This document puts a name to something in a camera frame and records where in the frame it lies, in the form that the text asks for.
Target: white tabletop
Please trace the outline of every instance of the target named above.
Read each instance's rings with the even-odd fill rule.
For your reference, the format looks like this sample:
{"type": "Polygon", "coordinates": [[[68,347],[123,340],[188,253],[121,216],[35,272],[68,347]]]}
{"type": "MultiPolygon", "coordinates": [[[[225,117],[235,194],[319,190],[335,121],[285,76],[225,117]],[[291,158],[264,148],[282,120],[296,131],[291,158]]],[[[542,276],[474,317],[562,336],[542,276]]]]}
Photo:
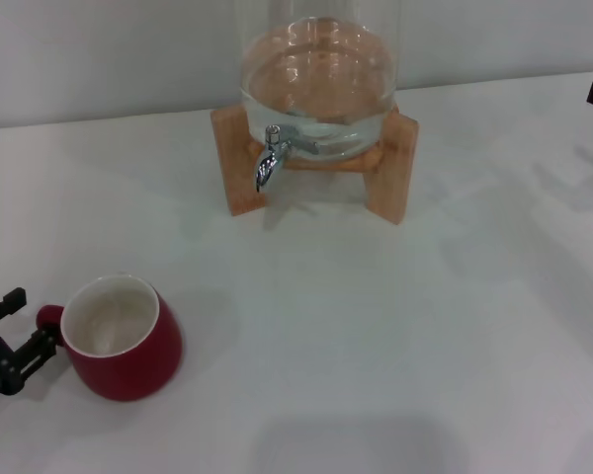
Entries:
{"type": "Polygon", "coordinates": [[[353,175],[232,218],[209,112],[0,130],[0,334],[127,271],[187,344],[131,404],[52,359],[0,396],[0,473],[593,474],[592,80],[398,93],[400,227],[353,175]]]}

